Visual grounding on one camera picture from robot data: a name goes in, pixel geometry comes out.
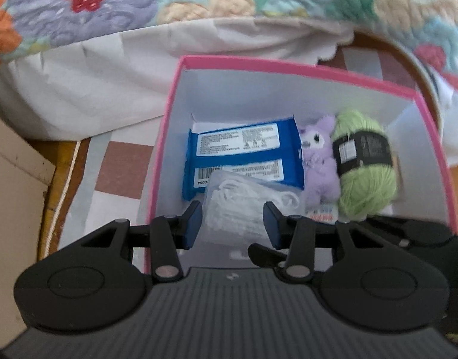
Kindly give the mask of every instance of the white rope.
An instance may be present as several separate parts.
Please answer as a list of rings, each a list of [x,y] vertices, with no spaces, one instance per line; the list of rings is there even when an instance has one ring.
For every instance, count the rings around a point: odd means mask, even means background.
[[[54,211],[50,230],[48,232],[48,235],[46,236],[45,252],[43,254],[43,258],[46,258],[50,254],[51,239],[53,238],[54,230],[56,227],[56,222],[58,221],[58,216],[60,215],[60,210],[63,205],[63,201],[65,201],[66,194],[68,193],[68,187],[70,186],[71,176],[73,174],[74,164],[77,160],[77,155],[78,155],[80,145],[81,145],[81,142],[78,141],[76,147],[74,148],[73,159],[71,160],[70,170],[68,172],[68,177],[66,178],[65,187],[63,188],[63,192],[61,193],[60,200],[58,201],[58,205],[56,206],[56,210]]]

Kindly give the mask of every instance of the cardboard box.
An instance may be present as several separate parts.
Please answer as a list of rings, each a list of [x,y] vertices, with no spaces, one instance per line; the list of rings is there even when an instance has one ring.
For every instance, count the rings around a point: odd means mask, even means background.
[[[403,192],[384,212],[435,220],[458,232],[450,173],[420,93],[324,66],[224,56],[181,59],[161,123],[149,219],[180,214],[187,206],[181,188],[190,129],[202,133],[293,115],[304,126],[344,109],[378,120],[397,153]],[[183,267],[251,266],[230,260],[232,251],[197,239],[180,259]]]
[[[54,166],[0,120],[0,347],[25,329],[13,284],[36,262]]]

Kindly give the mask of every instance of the clear plastic bag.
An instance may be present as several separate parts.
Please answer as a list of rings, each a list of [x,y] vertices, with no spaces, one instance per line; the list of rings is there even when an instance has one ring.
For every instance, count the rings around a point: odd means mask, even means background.
[[[304,214],[301,195],[302,190],[295,187],[216,170],[204,196],[201,237],[228,246],[270,245],[263,223],[264,203],[272,201],[284,215]]]

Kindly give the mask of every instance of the purple flower pattern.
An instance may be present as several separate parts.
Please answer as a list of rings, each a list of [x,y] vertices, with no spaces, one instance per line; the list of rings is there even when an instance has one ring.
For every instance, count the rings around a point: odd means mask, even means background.
[[[7,0],[23,38],[49,39],[52,47],[142,28],[158,11],[156,0],[104,0],[94,12],[73,12],[70,0]]]

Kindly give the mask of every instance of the white bed sheet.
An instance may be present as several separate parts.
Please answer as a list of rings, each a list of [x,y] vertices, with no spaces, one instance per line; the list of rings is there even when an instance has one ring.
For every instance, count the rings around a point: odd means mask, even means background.
[[[25,138],[80,140],[161,116],[182,55],[315,64],[352,37],[349,24],[296,17],[204,19],[106,35],[0,66],[0,116]]]

